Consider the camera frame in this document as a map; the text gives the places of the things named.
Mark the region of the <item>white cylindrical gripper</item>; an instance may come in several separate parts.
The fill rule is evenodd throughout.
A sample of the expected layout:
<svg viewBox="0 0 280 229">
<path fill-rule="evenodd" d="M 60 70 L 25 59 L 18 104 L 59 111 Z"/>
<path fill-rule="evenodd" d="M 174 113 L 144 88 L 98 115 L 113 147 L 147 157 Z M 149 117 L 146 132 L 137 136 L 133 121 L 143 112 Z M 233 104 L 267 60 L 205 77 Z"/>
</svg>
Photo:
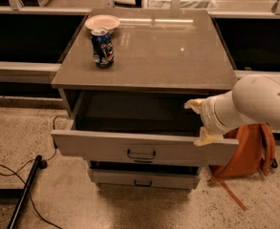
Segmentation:
<svg viewBox="0 0 280 229">
<path fill-rule="evenodd" d="M 223 140 L 226 134 L 242 125 L 254 124 L 255 121 L 241 114 L 234 105 L 232 92 L 204 98 L 187 100 L 183 107 L 201 115 L 204 126 L 199 137 L 194 141 L 196 146 L 205 146 Z"/>
</svg>

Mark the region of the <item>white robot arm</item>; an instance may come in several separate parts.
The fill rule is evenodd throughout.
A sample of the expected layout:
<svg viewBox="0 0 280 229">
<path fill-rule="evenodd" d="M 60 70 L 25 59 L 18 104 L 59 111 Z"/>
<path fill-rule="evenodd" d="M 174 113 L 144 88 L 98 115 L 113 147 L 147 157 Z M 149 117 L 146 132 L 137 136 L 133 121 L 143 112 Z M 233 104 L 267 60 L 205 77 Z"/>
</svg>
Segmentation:
<svg viewBox="0 0 280 229">
<path fill-rule="evenodd" d="M 232 90 L 184 103 L 200 116 L 203 126 L 196 146 L 222 139 L 222 135 L 243 125 L 266 123 L 280 131 L 280 74 L 253 74 L 239 79 Z"/>
</svg>

